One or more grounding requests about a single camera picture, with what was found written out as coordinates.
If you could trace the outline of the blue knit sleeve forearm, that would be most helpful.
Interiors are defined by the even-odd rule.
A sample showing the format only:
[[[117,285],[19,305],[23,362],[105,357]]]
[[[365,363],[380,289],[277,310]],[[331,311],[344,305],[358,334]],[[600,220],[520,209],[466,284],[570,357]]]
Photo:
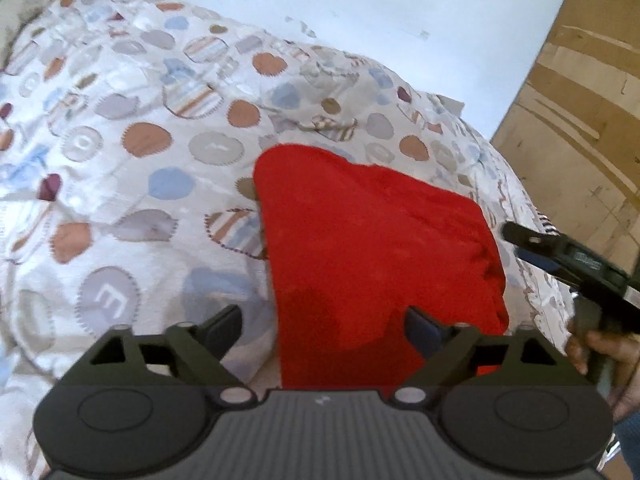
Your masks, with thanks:
[[[620,442],[625,463],[634,480],[640,476],[640,413],[626,417],[614,427],[614,434]]]

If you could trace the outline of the person right hand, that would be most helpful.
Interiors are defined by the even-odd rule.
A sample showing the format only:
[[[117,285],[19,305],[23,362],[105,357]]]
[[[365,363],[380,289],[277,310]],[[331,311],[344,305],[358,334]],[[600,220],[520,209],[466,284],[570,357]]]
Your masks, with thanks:
[[[588,359],[602,356],[601,384],[608,393],[608,405],[618,424],[639,411],[639,339],[632,335],[590,330],[582,335],[573,322],[567,325],[570,338],[565,354],[580,374],[590,370]]]

